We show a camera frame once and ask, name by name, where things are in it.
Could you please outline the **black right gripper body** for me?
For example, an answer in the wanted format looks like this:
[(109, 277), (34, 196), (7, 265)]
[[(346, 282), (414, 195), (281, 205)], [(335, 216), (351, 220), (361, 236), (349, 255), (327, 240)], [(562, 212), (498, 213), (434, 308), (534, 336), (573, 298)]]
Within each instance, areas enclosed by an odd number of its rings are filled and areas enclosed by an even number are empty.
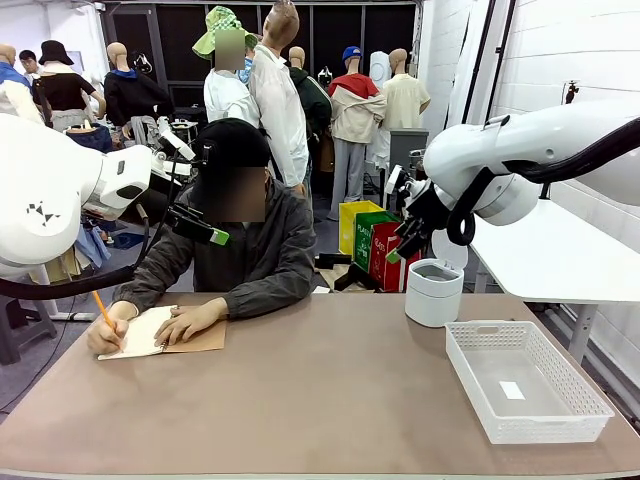
[(440, 200), (432, 182), (427, 182), (421, 190), (411, 194), (406, 204), (409, 220), (409, 233), (444, 230), (450, 211)]

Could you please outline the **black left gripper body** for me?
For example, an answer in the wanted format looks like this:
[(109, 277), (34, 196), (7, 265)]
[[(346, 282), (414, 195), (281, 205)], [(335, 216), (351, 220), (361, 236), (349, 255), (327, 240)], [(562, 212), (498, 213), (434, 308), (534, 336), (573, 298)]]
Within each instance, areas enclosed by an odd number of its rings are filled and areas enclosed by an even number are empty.
[(136, 199), (124, 211), (124, 221), (135, 225), (142, 225), (142, 219), (136, 210), (140, 204), (145, 210), (151, 226), (161, 219), (168, 200), (175, 200), (183, 189), (183, 183), (179, 180), (171, 182), (156, 173), (150, 175), (149, 187), (140, 191)]

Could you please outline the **person's right hand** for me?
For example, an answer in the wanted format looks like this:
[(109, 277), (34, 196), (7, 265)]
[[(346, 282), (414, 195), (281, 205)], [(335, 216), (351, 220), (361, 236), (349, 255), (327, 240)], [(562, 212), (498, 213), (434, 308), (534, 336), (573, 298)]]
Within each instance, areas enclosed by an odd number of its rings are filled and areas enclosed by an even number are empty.
[(107, 310), (107, 316), (99, 316), (88, 330), (87, 346), (90, 352), (94, 355), (118, 352), (128, 331), (129, 321), (137, 314), (137, 308), (130, 302), (113, 303)]

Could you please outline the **person's left hand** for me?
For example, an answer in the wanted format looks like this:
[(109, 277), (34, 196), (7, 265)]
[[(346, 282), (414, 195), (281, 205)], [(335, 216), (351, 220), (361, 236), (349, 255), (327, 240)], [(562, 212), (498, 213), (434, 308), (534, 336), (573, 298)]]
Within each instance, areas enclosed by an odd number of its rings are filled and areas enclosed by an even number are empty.
[(188, 342), (195, 334), (227, 316), (228, 306), (222, 297), (200, 306), (174, 307), (171, 309), (171, 317), (157, 330), (155, 345), (171, 346), (178, 342)]

